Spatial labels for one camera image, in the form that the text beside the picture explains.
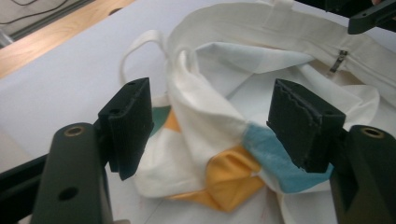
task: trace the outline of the bag handle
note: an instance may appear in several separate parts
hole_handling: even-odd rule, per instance
[[[128,81],[126,80],[125,76],[125,62],[128,58],[129,55],[131,55],[135,50],[140,49],[143,45],[147,44],[148,42],[153,42],[160,47],[160,50],[163,52],[163,55],[165,57],[165,60],[167,60],[168,53],[166,50],[166,38],[163,36],[163,33],[161,33],[158,30],[148,30],[142,35],[140,35],[132,44],[129,46],[129,48],[126,50],[124,55],[122,56],[122,59],[120,61],[120,84],[121,86],[125,85]]]

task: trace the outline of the metal zipper pull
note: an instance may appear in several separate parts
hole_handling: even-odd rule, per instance
[[[334,74],[337,72],[338,68],[340,67],[341,63],[344,61],[344,59],[347,57],[347,51],[346,50],[340,50],[340,53],[338,54],[338,58],[335,61],[335,63],[332,65],[332,68],[327,72],[326,76],[327,77],[333,77]]]

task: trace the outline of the yellow fabric patch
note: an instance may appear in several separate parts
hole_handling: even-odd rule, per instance
[[[206,166],[205,189],[170,198],[202,203],[220,211],[231,212],[264,186],[258,176],[253,176],[260,169],[260,165],[243,147],[234,147],[209,161]]]
[[[170,129],[170,130],[173,130],[173,131],[175,131],[175,132],[177,132],[177,133],[180,133],[180,132],[181,132],[180,126],[178,126],[178,122],[177,122],[177,119],[176,119],[176,115],[175,115],[175,112],[174,112],[173,109],[171,109],[171,110],[169,111],[168,118],[166,119],[166,122],[165,122],[165,124],[163,125],[163,127],[164,127],[164,128],[167,128],[167,129]]]

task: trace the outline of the white strap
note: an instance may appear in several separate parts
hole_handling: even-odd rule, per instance
[[[294,0],[272,0],[273,8],[268,15],[264,26],[268,29],[281,30],[288,21]]]
[[[163,55],[165,56],[165,59],[168,59],[168,54],[166,51],[166,39],[163,36],[163,33],[157,30],[149,30],[143,33],[141,36],[139,36],[132,44],[131,46],[127,49],[125,54],[123,55],[121,62],[120,62],[120,84],[123,86],[124,84],[127,83],[126,76],[124,73],[124,66],[126,59],[128,58],[129,55],[131,55],[135,50],[139,49],[143,45],[145,45],[148,42],[154,42],[160,47],[161,51],[163,52]]]

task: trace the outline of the screw hole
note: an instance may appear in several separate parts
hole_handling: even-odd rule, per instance
[[[83,127],[74,126],[74,127],[71,127],[69,129],[67,129],[64,132],[64,135],[66,135],[67,137],[74,137],[74,136],[80,135],[82,133],[84,133],[84,128]]]
[[[383,132],[380,132],[377,129],[373,129],[373,128],[362,128],[361,131],[366,134],[369,137],[372,138],[384,138],[385,135]]]
[[[64,189],[58,196],[59,201],[69,201],[78,194],[77,188]]]

